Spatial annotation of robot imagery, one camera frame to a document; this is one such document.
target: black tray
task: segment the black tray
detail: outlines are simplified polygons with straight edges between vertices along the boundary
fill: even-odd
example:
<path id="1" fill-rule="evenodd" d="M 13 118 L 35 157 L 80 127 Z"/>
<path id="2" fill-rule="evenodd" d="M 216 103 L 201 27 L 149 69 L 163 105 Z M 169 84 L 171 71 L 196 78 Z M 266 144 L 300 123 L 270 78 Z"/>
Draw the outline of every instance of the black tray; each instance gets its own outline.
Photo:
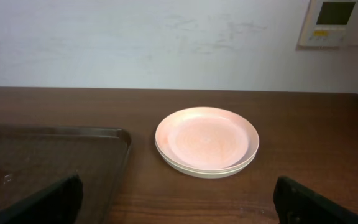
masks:
<path id="1" fill-rule="evenodd" d="M 0 125 L 0 210 L 77 173 L 83 201 L 76 223 L 102 223 L 130 145 L 117 128 Z"/>

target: digital display screen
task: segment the digital display screen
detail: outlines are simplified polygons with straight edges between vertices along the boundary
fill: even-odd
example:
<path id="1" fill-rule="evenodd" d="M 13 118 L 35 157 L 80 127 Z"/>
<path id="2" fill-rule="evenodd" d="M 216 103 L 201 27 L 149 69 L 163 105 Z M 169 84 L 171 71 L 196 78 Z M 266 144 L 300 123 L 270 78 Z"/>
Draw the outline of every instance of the digital display screen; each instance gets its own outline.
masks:
<path id="1" fill-rule="evenodd" d="M 347 25 L 355 2 L 323 2 L 317 25 Z"/>

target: white wall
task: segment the white wall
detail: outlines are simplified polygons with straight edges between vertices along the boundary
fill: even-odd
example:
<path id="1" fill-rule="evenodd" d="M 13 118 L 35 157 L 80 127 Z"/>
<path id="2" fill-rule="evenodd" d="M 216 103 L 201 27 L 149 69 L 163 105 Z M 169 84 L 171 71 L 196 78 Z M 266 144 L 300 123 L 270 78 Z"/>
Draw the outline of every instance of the white wall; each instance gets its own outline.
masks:
<path id="1" fill-rule="evenodd" d="M 358 48 L 296 51 L 307 0 L 0 0 L 0 86 L 358 91 Z"/>

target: wooden table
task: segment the wooden table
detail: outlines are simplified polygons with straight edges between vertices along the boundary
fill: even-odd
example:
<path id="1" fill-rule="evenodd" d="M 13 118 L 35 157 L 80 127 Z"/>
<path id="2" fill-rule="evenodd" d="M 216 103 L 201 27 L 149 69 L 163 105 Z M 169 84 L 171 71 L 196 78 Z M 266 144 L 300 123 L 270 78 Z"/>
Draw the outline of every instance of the wooden table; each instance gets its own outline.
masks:
<path id="1" fill-rule="evenodd" d="M 213 106 L 248 119 L 260 137 L 254 161 L 223 179 L 166 164 L 154 145 L 170 113 Z M 358 96 L 193 90 L 0 88 L 0 123 L 115 126 L 134 141 L 114 223 L 278 223 L 277 177 L 287 175 L 358 213 Z"/>

